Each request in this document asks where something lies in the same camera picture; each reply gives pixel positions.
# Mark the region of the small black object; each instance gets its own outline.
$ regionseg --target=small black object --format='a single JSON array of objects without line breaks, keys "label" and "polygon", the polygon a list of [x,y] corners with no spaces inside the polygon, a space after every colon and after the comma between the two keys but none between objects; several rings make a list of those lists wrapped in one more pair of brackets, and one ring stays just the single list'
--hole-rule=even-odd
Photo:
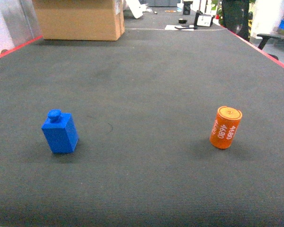
[{"label": "small black object", "polygon": [[190,15],[190,5],[193,4],[193,1],[183,1],[183,15]]},{"label": "small black object", "polygon": [[186,24],[187,23],[187,20],[185,20],[185,19],[179,19],[179,24]]},{"label": "small black object", "polygon": [[189,25],[187,25],[187,26],[181,26],[181,27],[177,27],[177,26],[175,26],[175,28],[176,29],[178,29],[178,30],[184,30],[184,29],[197,29],[197,27],[190,27]]}]

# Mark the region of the chair leg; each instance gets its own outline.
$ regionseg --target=chair leg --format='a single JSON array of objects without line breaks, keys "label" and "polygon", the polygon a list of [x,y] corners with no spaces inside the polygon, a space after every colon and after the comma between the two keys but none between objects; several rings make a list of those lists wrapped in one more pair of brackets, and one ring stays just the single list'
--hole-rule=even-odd
[{"label": "chair leg", "polygon": [[262,39],[262,41],[260,42],[260,45],[258,46],[258,48],[260,49],[260,50],[263,50],[263,48],[264,48],[264,46],[265,46],[265,44],[268,42],[268,40],[270,39],[270,37],[263,37],[263,39]]},{"label": "chair leg", "polygon": [[273,58],[279,60],[279,58],[278,58],[277,56],[275,56],[275,55],[273,55],[273,54],[269,54],[269,55],[272,56]]}]

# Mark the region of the black chair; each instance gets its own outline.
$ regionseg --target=black chair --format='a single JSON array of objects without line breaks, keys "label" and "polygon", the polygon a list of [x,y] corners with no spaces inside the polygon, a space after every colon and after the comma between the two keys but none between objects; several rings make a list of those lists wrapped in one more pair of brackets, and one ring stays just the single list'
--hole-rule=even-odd
[{"label": "black chair", "polygon": [[[249,42],[249,0],[222,0],[223,26]],[[262,37],[258,48],[262,50],[269,39],[281,39],[279,35],[257,34]]]}]

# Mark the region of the black device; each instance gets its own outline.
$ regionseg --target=black device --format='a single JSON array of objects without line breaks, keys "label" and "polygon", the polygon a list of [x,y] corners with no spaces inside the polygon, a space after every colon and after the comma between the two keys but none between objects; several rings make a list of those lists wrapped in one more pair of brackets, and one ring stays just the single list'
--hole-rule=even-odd
[{"label": "black device", "polygon": [[194,26],[210,27],[211,25],[213,25],[213,16],[204,14],[201,11],[197,10],[197,12],[195,13]]},{"label": "black device", "polygon": [[193,4],[193,1],[183,1],[183,15],[190,15],[190,5]]}]

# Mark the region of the white object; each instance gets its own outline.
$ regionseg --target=white object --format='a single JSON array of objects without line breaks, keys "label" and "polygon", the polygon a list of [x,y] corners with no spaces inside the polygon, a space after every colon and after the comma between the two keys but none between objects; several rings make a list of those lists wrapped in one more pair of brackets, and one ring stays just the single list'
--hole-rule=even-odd
[{"label": "white object", "polygon": [[212,16],[211,15],[200,15],[198,17],[197,26],[210,27],[211,22],[212,22]]},{"label": "white object", "polygon": [[125,0],[129,9],[133,13],[134,18],[138,19],[143,16],[143,10],[139,0]]},{"label": "white object", "polygon": [[193,25],[189,26],[190,29],[183,29],[183,30],[176,29],[175,27],[182,28],[182,26],[179,26],[179,25],[166,25],[165,30],[171,30],[171,31],[194,31],[194,26]]},{"label": "white object", "polygon": [[184,3],[177,3],[177,11],[182,12],[184,7]]}]

